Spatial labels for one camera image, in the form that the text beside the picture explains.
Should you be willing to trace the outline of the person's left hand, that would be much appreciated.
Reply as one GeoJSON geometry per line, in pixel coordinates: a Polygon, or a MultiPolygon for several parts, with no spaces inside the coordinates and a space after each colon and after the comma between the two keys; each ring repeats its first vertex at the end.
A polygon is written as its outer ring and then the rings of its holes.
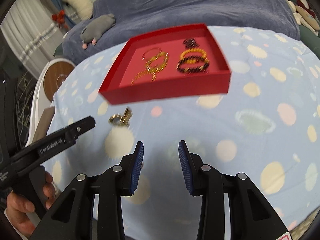
{"type": "MultiPolygon", "coordinates": [[[[47,210],[51,207],[53,202],[55,202],[56,191],[52,182],[52,175],[46,172],[46,183],[43,186],[43,193],[48,197],[48,200],[46,201],[47,210]]],[[[28,213],[33,213],[34,211],[34,204],[22,195],[11,191],[7,196],[6,217],[23,239],[28,239],[35,230],[35,225],[27,216],[28,213]]]]}

